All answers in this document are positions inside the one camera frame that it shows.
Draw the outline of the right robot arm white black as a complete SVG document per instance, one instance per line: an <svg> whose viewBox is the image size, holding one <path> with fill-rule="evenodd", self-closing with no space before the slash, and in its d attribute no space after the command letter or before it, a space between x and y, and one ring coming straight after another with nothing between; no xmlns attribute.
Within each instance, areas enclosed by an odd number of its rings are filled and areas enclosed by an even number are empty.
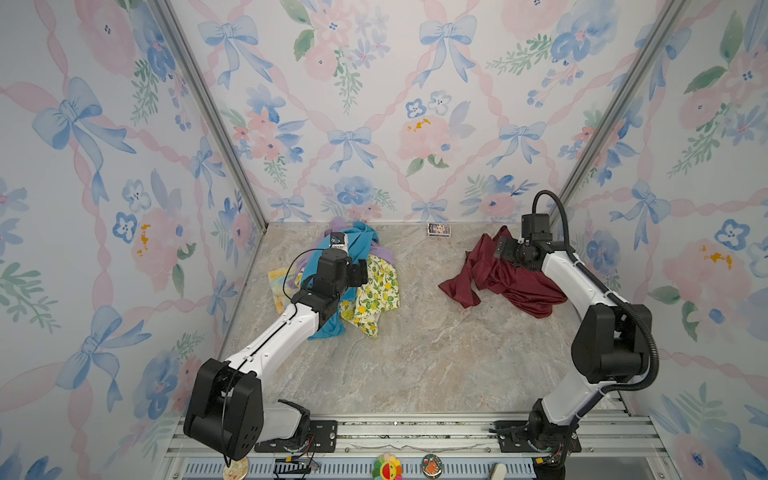
<svg viewBox="0 0 768 480"><path fill-rule="evenodd" d="M569 373L535 402L526 421L497 421L491 432L504 453L536 453L542 464L558 465L578 450L579 421L604 397L653 383L658 351L650 311L627 303L589 270L566 240L554 240L547 214L523 216L521 234L499 240L497 258L553 281L581 323L571 343Z"/></svg>

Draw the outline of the maroon cloth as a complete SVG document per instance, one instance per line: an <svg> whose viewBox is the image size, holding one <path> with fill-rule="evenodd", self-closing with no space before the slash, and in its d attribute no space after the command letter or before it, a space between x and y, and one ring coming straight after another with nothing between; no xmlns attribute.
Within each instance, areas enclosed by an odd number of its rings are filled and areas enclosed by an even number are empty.
<svg viewBox="0 0 768 480"><path fill-rule="evenodd" d="M460 272L441 282L438 288L465 309L481 303L477 290L489 290L535 318L549 317L555 305L564 304L568 299L543 273L516 267L495 257L498 241L511 237L506 226L493 237L484 233L474 248L465 253Z"/></svg>

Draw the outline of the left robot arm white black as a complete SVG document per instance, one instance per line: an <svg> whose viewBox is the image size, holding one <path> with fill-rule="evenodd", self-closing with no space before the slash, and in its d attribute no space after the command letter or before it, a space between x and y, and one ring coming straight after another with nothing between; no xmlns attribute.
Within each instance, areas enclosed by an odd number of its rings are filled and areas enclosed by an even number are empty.
<svg viewBox="0 0 768 480"><path fill-rule="evenodd" d="M316 272L280 317L256 340L221 361L202 364L185 414L184 434L222 455L230 465L259 444L298 450L310 442L310 412L294 402L264 403L263 384L296 348L340 310L348 291L368 282L367 260L341 248L321 251Z"/></svg>

